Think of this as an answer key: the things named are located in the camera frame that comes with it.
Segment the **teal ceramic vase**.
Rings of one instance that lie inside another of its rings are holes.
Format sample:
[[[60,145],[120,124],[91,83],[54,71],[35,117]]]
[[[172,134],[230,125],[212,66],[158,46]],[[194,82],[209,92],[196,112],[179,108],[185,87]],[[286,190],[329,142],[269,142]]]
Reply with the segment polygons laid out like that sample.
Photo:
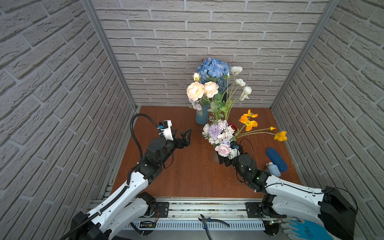
[[[209,105],[203,105],[201,110],[196,110],[196,123],[199,125],[205,125],[209,121]]]

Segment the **yellow white poppy stem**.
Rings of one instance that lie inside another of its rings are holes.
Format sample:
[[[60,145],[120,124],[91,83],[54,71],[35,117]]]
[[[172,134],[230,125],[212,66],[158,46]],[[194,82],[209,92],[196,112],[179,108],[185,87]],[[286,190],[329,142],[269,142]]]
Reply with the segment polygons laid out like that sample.
[[[260,128],[259,123],[256,121],[258,116],[258,114],[252,113],[251,110],[243,114],[239,119],[242,125],[235,133],[235,138],[264,134],[273,136],[274,140],[278,142],[286,142],[288,140],[288,133],[286,131],[278,132],[278,128],[275,126]]]

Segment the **white pink flower bunch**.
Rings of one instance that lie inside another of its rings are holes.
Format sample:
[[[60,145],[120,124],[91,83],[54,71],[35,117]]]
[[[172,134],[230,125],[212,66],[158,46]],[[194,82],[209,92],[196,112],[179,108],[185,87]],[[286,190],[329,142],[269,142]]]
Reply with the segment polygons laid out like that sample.
[[[216,123],[205,124],[203,127],[202,135],[208,142],[214,146],[217,153],[217,146],[225,148],[231,144],[236,144],[235,131],[228,126],[226,120],[218,120]]]

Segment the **red gerbera flower stem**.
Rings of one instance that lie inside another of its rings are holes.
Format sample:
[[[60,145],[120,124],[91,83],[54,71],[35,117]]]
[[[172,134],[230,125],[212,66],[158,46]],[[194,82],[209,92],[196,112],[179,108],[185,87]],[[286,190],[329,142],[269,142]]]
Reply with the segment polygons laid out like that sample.
[[[238,127],[233,123],[228,123],[228,126],[230,126],[235,132],[238,131]]]

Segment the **blue hydrangea flower stem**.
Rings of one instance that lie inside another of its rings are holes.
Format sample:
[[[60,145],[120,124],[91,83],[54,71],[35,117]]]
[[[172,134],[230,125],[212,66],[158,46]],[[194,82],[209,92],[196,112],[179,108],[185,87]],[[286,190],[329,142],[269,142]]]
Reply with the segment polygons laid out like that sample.
[[[220,59],[204,59],[202,64],[197,68],[200,75],[199,82],[205,84],[214,82],[219,86],[219,92],[223,93],[227,88],[227,80],[230,77],[230,66]]]

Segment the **cream peony flower stem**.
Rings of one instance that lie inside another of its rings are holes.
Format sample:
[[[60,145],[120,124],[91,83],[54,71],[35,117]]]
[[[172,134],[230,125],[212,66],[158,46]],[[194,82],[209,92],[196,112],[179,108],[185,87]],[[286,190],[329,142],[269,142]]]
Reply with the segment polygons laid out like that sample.
[[[201,84],[199,82],[200,75],[198,73],[193,73],[193,79],[194,81],[187,87],[188,100],[191,99],[193,101],[200,102],[202,106],[209,105],[209,109],[212,108],[211,105],[222,100],[223,93],[219,92],[219,86],[216,83],[207,82],[204,85]]]

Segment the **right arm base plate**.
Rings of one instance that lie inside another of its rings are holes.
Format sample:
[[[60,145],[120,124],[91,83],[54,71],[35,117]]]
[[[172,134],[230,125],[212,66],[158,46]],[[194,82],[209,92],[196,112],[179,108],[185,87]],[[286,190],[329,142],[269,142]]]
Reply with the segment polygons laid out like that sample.
[[[264,204],[262,202],[246,202],[245,203],[248,218],[287,218],[287,215],[280,215],[275,210],[273,210],[272,206],[269,204]]]

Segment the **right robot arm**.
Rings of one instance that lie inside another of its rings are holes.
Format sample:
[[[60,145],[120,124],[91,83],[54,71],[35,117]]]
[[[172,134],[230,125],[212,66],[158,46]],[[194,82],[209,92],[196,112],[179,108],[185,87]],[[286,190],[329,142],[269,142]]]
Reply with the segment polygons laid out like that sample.
[[[262,171],[237,142],[221,144],[215,150],[220,164],[233,167],[240,182],[265,195],[259,206],[263,216],[292,216],[318,224],[341,240],[354,238],[357,205],[343,196],[341,188],[310,188]]]

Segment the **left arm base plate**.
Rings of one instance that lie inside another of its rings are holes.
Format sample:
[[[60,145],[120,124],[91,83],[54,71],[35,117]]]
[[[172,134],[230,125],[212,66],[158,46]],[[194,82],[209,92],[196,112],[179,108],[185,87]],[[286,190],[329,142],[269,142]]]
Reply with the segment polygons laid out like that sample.
[[[169,202],[156,202],[149,205],[142,218],[167,218],[169,214]]]

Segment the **white lilac flower bouquet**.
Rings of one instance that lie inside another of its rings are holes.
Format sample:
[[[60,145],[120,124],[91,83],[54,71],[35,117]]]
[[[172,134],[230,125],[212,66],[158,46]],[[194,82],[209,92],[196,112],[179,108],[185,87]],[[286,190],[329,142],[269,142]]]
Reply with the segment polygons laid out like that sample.
[[[198,112],[203,109],[203,107],[202,107],[200,102],[196,102],[196,101],[193,101],[191,99],[189,99],[189,101],[191,103],[191,106],[190,106],[191,109],[194,109],[194,110],[196,110]]]

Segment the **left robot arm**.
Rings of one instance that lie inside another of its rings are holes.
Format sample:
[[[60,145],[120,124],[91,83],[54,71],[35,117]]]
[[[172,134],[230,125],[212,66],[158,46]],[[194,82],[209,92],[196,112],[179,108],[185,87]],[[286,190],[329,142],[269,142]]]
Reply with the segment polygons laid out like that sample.
[[[129,171],[127,181],[87,214],[79,212],[62,239],[111,240],[137,218],[152,215],[156,199],[145,189],[160,175],[176,149],[190,145],[191,133],[192,130],[187,129],[180,138],[173,138],[172,131],[164,130],[148,145],[143,159]]]

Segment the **white poppy flower stem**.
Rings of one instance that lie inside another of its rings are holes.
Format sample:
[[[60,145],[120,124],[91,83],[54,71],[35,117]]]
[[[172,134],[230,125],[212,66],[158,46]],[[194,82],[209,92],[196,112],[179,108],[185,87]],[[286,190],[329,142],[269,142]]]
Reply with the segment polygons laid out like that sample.
[[[227,77],[228,88],[226,90],[224,107],[225,120],[229,119],[229,115],[232,107],[238,102],[242,102],[249,99],[249,95],[252,93],[252,88],[247,86],[246,82],[239,78],[239,74],[243,71],[240,66],[233,66],[230,68],[229,76]]]

